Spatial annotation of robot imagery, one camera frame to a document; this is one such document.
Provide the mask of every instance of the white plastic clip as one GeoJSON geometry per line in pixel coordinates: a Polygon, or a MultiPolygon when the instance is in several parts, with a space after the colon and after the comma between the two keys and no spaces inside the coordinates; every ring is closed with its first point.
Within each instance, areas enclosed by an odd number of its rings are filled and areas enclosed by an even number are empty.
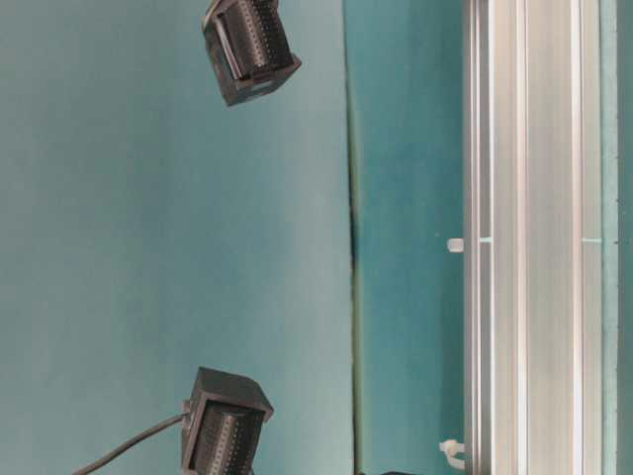
{"type": "Polygon", "coordinates": [[[466,470],[466,462],[456,457],[458,453],[464,453],[466,447],[457,440],[446,440],[439,444],[439,449],[446,455],[448,464],[457,470],[466,470]]]}
{"type": "Polygon", "coordinates": [[[446,242],[446,246],[448,247],[449,252],[453,252],[456,254],[461,254],[464,252],[464,240],[463,239],[449,239],[446,242]]]}

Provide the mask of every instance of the light housing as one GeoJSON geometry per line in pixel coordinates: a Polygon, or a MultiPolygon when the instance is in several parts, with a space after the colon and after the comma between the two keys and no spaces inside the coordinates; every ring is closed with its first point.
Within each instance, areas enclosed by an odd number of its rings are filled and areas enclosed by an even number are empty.
{"type": "Polygon", "coordinates": [[[200,368],[186,403],[182,469],[187,475],[249,475],[273,408],[255,381],[200,368]]]}
{"type": "Polygon", "coordinates": [[[274,92],[301,66],[278,7],[279,0],[214,0],[209,7],[202,30],[227,105],[274,92]]]}

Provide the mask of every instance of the black cable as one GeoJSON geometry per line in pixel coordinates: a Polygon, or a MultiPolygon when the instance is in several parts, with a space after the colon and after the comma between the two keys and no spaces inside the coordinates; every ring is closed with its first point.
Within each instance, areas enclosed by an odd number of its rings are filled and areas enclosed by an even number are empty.
{"type": "Polygon", "coordinates": [[[156,425],[156,426],[154,426],[152,428],[149,428],[145,432],[141,432],[139,435],[137,435],[136,437],[131,438],[127,442],[124,442],[122,445],[120,445],[119,447],[115,448],[112,452],[108,453],[107,455],[105,455],[104,457],[100,458],[96,462],[91,463],[87,467],[81,468],[81,469],[77,470],[76,472],[73,472],[72,475],[87,475],[88,473],[92,473],[92,472],[94,472],[96,470],[99,470],[101,467],[103,467],[104,465],[107,465],[108,463],[112,462],[119,455],[121,455],[122,453],[124,453],[128,449],[134,447],[139,442],[145,440],[148,437],[152,437],[153,435],[161,432],[162,430],[165,430],[166,428],[170,428],[170,427],[178,424],[179,422],[181,422],[185,418],[185,416],[187,416],[187,414],[181,414],[180,416],[175,416],[175,417],[173,417],[171,419],[168,419],[167,421],[163,421],[162,423],[160,423],[160,424],[158,424],[158,425],[156,425]]]}

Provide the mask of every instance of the teal wall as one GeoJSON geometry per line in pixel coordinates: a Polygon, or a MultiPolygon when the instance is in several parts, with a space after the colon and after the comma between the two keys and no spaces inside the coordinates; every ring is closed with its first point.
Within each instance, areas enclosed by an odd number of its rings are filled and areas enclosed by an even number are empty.
{"type": "Polygon", "coordinates": [[[617,1],[600,1],[602,126],[603,470],[617,472],[618,116],[617,1]]]}
{"type": "Polygon", "coordinates": [[[633,4],[618,3],[620,133],[620,342],[618,473],[633,472],[633,4]]]}
{"type": "MultiPolygon", "coordinates": [[[[207,7],[2,3],[0,473],[92,461],[199,365],[273,402],[256,473],[352,471],[341,3],[282,2],[305,66],[231,110],[207,7]]],[[[178,473],[178,436],[104,473],[178,473]]]]}
{"type": "Polygon", "coordinates": [[[346,0],[358,468],[463,439],[462,0],[346,0]]]}

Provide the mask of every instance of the black light fixture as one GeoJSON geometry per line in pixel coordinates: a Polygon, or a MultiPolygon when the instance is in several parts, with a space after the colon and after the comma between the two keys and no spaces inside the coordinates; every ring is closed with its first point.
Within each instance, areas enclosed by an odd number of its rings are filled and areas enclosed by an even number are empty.
{"type": "Polygon", "coordinates": [[[278,7],[279,0],[214,0],[209,7],[202,30],[227,105],[274,92],[301,66],[278,7]]]}
{"type": "Polygon", "coordinates": [[[185,413],[152,427],[77,470],[99,470],[139,442],[182,422],[185,475],[251,475],[262,426],[273,415],[259,384],[245,376],[200,368],[185,413]]]}

